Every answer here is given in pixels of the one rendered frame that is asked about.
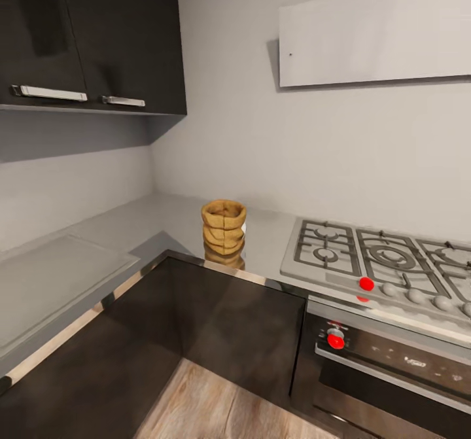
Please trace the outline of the popcorn bag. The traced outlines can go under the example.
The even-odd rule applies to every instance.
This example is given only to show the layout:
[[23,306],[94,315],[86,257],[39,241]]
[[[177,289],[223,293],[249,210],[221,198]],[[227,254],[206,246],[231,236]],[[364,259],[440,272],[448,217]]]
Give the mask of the popcorn bag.
[[203,239],[211,250],[221,255],[240,250],[246,233],[247,208],[232,200],[215,200],[201,209]]

